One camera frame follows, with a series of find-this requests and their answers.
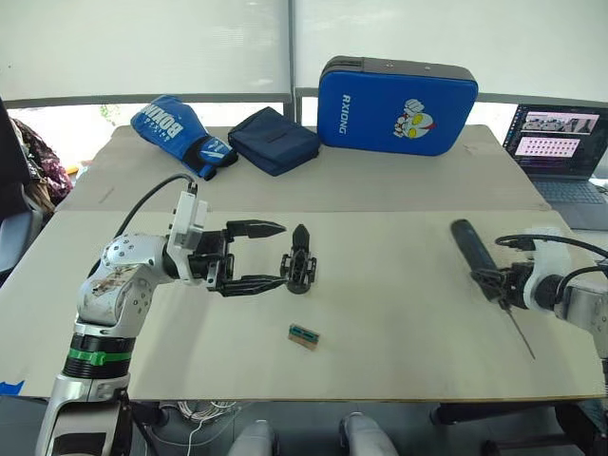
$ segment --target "cable bundle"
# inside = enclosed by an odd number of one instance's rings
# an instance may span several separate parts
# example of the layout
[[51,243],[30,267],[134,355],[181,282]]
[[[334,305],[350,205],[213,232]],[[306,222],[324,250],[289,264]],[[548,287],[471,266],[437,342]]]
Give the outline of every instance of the cable bundle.
[[210,401],[207,408],[201,411],[193,411],[186,401],[178,401],[178,410],[186,420],[205,424],[232,412],[236,404],[236,402]]

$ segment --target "white table surface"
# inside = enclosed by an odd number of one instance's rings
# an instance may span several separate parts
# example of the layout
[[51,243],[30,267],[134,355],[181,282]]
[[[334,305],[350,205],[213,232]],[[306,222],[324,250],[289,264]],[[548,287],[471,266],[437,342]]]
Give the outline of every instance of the white table surface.
[[[0,289],[0,379],[49,395],[63,366],[77,291],[122,212],[61,211]],[[304,222],[318,258],[308,294],[285,288],[222,298],[200,287],[159,287],[138,338],[135,399],[527,400],[603,394],[592,337],[552,314],[514,310],[537,359],[508,316],[470,279],[449,224],[467,218],[497,261],[522,254],[499,235],[559,226],[550,211],[222,213],[293,230]],[[141,213],[131,232],[164,234],[171,216]],[[237,276],[276,274],[291,238],[238,240]],[[571,251],[575,267],[590,264]],[[290,324],[321,334],[316,351],[287,339]]]
[[[23,394],[49,395],[91,263],[133,203],[176,172],[184,172],[179,162],[130,127],[116,130],[0,289],[0,342],[11,347],[0,351],[0,381],[25,379]],[[130,230],[164,234],[182,188],[167,186]],[[318,280],[304,296],[281,288],[231,299],[162,286],[132,363],[136,399],[603,394],[591,336],[516,309],[533,361],[508,317],[472,283],[448,234],[450,222],[469,218],[506,266],[518,256],[491,244],[494,237],[536,225],[569,233],[484,126],[467,126],[437,158],[322,147],[319,158],[278,178],[241,158],[210,182],[200,180],[199,195],[210,202],[209,229],[238,218],[270,219],[290,230],[305,222]],[[238,242],[237,273],[276,274],[289,246],[288,235]],[[572,253],[575,266],[591,264],[585,253]],[[317,351],[287,339],[291,323],[321,333]]]
[[[210,128],[226,137],[228,128]],[[159,181],[186,172],[130,127],[110,142],[60,210],[128,211]],[[171,211],[183,183],[171,183],[144,211]],[[278,177],[246,159],[199,180],[217,211],[352,212],[541,209],[550,206],[484,125],[468,125],[444,155],[420,157],[321,146],[319,156]]]

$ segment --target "blue fabric bag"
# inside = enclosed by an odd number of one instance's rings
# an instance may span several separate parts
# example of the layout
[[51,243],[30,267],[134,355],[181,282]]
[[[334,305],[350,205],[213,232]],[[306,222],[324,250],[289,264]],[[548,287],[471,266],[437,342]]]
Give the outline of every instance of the blue fabric bag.
[[160,96],[133,116],[131,126],[206,181],[219,167],[229,166],[238,158],[228,144],[211,136],[192,107],[177,97]]
[[271,107],[253,114],[228,133],[235,150],[271,176],[278,176],[316,157],[318,137]]

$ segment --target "metal rod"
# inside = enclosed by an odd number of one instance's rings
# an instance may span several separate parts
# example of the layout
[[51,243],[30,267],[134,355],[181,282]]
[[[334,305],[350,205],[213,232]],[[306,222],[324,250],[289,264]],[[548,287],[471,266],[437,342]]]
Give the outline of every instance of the metal rod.
[[513,324],[515,325],[515,329],[517,330],[517,332],[520,334],[520,336],[522,337],[523,343],[525,344],[525,346],[528,348],[528,351],[530,352],[530,354],[532,355],[533,359],[536,359],[536,356],[534,355],[534,352],[532,351],[532,347],[530,347],[530,344],[528,343],[528,339],[525,338],[525,335],[523,335],[522,329],[520,328],[520,325],[517,324],[517,321],[515,321],[515,317],[513,316],[513,313],[511,312],[511,309],[509,309],[508,307],[506,309],[504,309],[509,317],[511,318],[511,321],[513,322]]

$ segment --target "laptop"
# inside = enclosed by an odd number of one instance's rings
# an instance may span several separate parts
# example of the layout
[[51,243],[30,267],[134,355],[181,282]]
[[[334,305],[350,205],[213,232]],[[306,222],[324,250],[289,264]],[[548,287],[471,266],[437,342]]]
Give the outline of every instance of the laptop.
[[608,230],[608,204],[589,182],[608,148],[608,108],[520,104],[503,143],[575,230]]

